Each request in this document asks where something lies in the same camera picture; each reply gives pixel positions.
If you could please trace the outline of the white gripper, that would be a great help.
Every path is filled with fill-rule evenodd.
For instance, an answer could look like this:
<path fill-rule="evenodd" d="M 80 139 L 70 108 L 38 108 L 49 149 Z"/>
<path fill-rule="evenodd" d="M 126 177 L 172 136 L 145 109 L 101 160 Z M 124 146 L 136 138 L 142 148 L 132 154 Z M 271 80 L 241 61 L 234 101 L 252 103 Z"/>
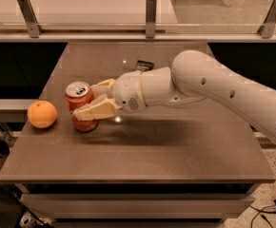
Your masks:
<path fill-rule="evenodd" d="M 94 99 L 73 111 L 79 121 L 102 120 L 116 115 L 119 109 L 127 113 L 144 111 L 147 106 L 142 93 L 142 73 L 125 73 L 92 85 Z"/>

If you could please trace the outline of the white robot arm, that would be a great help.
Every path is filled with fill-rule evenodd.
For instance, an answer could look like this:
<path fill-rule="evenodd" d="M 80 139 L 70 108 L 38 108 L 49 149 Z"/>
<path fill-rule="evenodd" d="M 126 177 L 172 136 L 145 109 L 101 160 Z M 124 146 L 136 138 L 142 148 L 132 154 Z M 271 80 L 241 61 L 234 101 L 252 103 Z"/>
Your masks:
<path fill-rule="evenodd" d="M 170 67 L 132 71 L 91 89 L 91 103 L 73 112 L 80 121 L 110 118 L 119 110 L 131 113 L 153 105 L 183 107 L 211 99 L 276 143 L 276 90 L 235 73 L 201 51 L 183 51 Z"/>

